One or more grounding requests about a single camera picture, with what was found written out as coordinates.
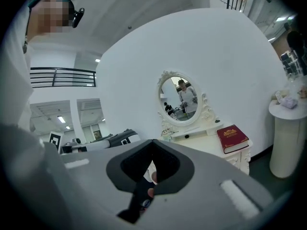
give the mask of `dark floor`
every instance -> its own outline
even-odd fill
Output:
[[[271,153],[249,163],[249,175],[261,183],[271,193],[274,199],[277,199],[283,193],[292,190],[294,176],[289,176],[285,179],[275,177],[269,168]]]

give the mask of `white pedestal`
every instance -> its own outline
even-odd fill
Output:
[[[270,161],[271,172],[279,178],[290,176],[296,168],[307,132],[307,100],[299,100],[294,109],[271,101],[270,113],[275,116],[274,146]]]

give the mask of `white ceiling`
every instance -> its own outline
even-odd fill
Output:
[[[99,99],[78,100],[78,113],[82,127],[97,124],[103,119],[103,113]],[[51,131],[68,131],[66,126],[72,130],[71,108],[69,101],[31,104],[31,121],[33,122],[37,135],[49,134]],[[62,116],[65,123],[59,121]]]
[[[210,0],[211,8],[225,8],[221,0]],[[193,9],[192,0],[73,0],[75,8],[85,8],[85,14],[75,29],[36,39],[37,42],[56,43],[75,48],[78,52],[75,68],[95,70],[96,58],[122,37],[136,28],[167,14]],[[255,24],[267,37],[277,35],[282,23],[273,18],[285,14],[276,1],[265,2]]]

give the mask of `oval mirror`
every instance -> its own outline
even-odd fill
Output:
[[[194,87],[182,77],[170,77],[163,83],[160,102],[164,111],[177,121],[191,119],[198,106]]]

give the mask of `headphones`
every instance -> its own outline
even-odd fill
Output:
[[[30,9],[32,9],[39,1],[40,1],[40,0],[32,0],[32,1],[28,4],[28,7],[29,7]],[[76,27],[78,26],[80,20],[82,19],[83,15],[84,15],[85,9],[84,9],[84,8],[81,8],[81,9],[79,9],[79,11],[76,11],[76,10],[74,9],[74,5],[73,5],[73,3],[72,3],[71,0],[64,0],[64,1],[69,2],[69,3],[73,6],[74,13],[73,13],[73,20],[72,20],[71,26],[72,26],[73,28],[76,28]]]

